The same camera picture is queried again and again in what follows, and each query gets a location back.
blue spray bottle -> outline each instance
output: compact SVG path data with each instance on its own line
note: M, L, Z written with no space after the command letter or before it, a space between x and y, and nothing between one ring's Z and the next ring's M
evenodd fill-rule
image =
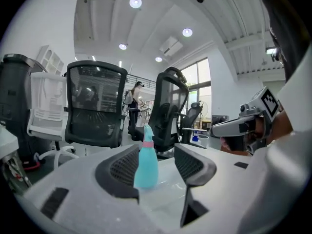
M158 160L154 149L153 131L144 124L143 147L138 154L138 168L135 175L134 187L151 188L158 182Z

ceiling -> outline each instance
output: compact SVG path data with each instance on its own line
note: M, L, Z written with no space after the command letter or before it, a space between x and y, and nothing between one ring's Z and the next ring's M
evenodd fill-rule
M74 23L75 51L78 59L91 58L122 67L133 75L155 80L157 74L184 56L203 50L219 34L238 75L281 69L265 53L273 46L269 18L260 0L190 0L211 22L203 24L197 13L190 13L189 0L142 0L134 9L129 0L78 0ZM193 35L182 35L191 28ZM172 57L159 50L174 37L183 47ZM125 43L127 50L118 45ZM156 62L162 57L163 62Z

ceiling light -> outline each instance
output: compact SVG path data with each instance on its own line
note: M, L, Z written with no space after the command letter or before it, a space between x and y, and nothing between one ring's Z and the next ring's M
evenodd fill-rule
M122 50L126 50L127 49L127 45L126 44L119 44L119 48Z
M132 8L138 9L142 5L142 0L130 0L129 3Z
M190 37L192 34L193 34L193 31L191 29L184 29L182 31L182 34L185 36L185 37Z
M277 51L276 48L267 48L266 49L267 55L276 54L276 51Z

